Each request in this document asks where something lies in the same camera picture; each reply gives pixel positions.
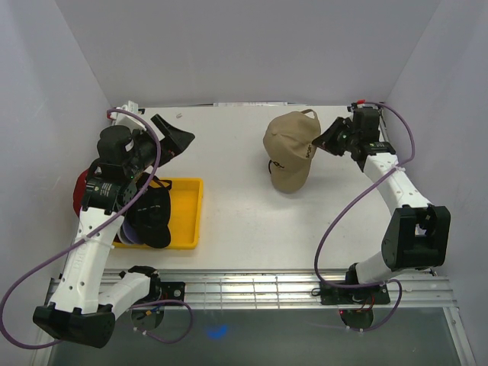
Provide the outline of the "beige baseball cap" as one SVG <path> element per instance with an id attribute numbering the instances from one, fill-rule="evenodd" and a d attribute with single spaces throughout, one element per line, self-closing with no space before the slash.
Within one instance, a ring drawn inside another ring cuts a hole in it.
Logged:
<path id="1" fill-rule="evenodd" d="M 271 183 L 284 194 L 299 191 L 306 183 L 321 135 L 317 113 L 312 109 L 292 111 L 274 118 L 263 137 L 271 165 Z"/>

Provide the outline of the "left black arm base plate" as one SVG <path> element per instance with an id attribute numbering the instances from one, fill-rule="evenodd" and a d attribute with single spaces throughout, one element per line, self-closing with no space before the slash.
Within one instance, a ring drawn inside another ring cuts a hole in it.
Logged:
<path id="1" fill-rule="evenodd" d="M 186 283 L 183 281 L 163 281 L 159 289 L 158 300 L 185 300 Z"/>

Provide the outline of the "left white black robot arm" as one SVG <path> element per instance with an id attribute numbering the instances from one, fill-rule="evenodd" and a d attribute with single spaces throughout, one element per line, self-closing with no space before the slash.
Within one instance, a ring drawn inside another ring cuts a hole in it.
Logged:
<path id="1" fill-rule="evenodd" d="M 138 185 L 147 168 L 158 167 L 183 153 L 194 134 L 179 130 L 158 114 L 149 126 L 114 124 L 103 129 L 98 158 L 90 165 L 79 210 L 79 228 L 63 276 L 47 305 L 38 306 L 33 321 L 55 339 L 104 347 L 116 320 L 134 304 L 154 304 L 162 295 L 159 273 L 134 266 L 110 290 L 99 291 L 108 255 L 125 213 L 143 202 L 152 175 Z"/>

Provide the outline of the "black NY baseball cap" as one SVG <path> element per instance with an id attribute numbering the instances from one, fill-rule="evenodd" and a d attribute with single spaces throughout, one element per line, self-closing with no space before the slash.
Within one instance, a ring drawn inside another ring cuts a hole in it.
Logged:
<path id="1" fill-rule="evenodd" d="M 124 221 L 128 222 L 142 239 L 143 245 L 164 249 L 171 243 L 172 180 L 154 177 L 143 195 L 130 207 Z"/>

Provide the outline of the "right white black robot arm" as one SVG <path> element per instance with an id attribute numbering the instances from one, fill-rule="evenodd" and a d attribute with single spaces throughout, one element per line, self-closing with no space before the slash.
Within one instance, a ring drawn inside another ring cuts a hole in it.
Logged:
<path id="1" fill-rule="evenodd" d="M 320 282 L 344 289 L 346 297 L 361 303 L 373 287 L 386 284 L 406 269 L 424 270 L 445 263 L 451 213 L 422 195 L 404 166 L 415 153 L 401 161 L 391 143 L 380 140 L 380 120 L 387 105 L 360 100 L 348 106 L 349 117 L 338 117 L 313 145 L 333 156 L 349 153 L 372 182 L 338 215 L 343 218 L 362 198 L 378 191 L 390 212 L 390 222 L 380 251 L 350 266 L 342 283 Z"/>

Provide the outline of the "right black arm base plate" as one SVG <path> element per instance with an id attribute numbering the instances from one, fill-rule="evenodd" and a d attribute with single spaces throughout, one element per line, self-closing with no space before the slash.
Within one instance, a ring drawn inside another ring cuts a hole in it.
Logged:
<path id="1" fill-rule="evenodd" d="M 361 305 L 390 303 L 386 285 L 364 288 L 338 288 L 328 284 L 319 284 L 319 297 L 322 305 Z"/>

